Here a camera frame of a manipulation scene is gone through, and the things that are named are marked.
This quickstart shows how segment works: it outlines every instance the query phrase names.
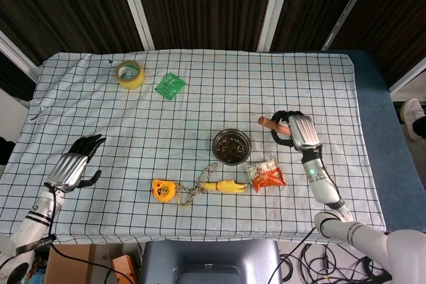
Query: blue mat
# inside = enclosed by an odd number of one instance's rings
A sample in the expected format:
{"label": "blue mat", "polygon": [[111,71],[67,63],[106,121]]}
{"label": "blue mat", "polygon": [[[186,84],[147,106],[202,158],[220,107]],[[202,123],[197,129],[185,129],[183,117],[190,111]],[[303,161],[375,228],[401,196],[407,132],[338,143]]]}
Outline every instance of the blue mat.
{"label": "blue mat", "polygon": [[365,51],[331,51],[355,65],[365,145],[388,231],[426,231],[426,191],[415,169],[380,67]]}

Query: white grid tablecloth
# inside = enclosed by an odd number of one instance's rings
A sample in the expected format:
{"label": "white grid tablecloth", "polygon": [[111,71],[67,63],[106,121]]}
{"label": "white grid tablecloth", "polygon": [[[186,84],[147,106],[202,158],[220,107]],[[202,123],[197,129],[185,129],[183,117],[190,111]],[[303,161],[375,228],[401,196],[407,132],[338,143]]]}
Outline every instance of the white grid tablecloth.
{"label": "white grid tablecloth", "polygon": [[[144,67],[144,84],[121,88],[114,68]],[[176,100],[154,88],[173,72],[187,83]],[[79,137],[106,136],[86,170],[94,187],[66,195],[56,234],[62,242],[149,239],[301,239],[324,209],[308,186],[302,155],[278,146],[259,116],[301,110],[324,143],[324,162],[356,220],[384,229],[363,141],[353,64],[339,54],[171,50],[114,55],[59,53],[44,62],[21,137],[0,181],[0,232],[13,232],[43,182]],[[215,161],[212,138],[237,128],[252,141],[251,162],[277,158],[286,187],[246,194],[201,194],[188,208],[162,204],[151,180],[191,187]],[[224,166],[211,180],[248,181],[245,165]],[[322,240],[317,233],[312,240]]]}

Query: metal bowl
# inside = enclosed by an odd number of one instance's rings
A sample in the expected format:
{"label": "metal bowl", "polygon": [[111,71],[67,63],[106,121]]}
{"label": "metal bowl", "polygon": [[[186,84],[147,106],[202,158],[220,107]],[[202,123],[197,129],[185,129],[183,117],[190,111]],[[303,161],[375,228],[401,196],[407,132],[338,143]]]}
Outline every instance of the metal bowl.
{"label": "metal bowl", "polygon": [[213,154],[227,166],[244,163],[252,151],[248,136],[237,129],[226,129],[217,133],[212,144]]}

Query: tape measure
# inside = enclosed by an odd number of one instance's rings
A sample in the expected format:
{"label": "tape measure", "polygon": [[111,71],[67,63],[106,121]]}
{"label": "tape measure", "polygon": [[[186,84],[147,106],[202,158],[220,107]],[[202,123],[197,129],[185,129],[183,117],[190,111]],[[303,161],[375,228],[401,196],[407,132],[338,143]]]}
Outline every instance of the tape measure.
{"label": "tape measure", "polygon": [[[137,71],[137,75],[132,79],[123,78],[128,72]],[[145,75],[140,65],[136,61],[124,61],[115,68],[115,79],[118,83],[127,90],[139,88],[144,82]]]}
{"label": "tape measure", "polygon": [[176,183],[164,180],[152,181],[152,194],[160,202],[169,202],[173,200],[176,193]]}

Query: green packet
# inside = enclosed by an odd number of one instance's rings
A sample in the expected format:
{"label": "green packet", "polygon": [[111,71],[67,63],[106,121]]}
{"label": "green packet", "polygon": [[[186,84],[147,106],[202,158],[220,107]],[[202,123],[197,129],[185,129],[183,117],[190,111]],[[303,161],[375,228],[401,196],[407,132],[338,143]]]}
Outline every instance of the green packet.
{"label": "green packet", "polygon": [[168,73],[155,88],[155,91],[167,100],[173,98],[185,87],[186,83],[175,74]]}

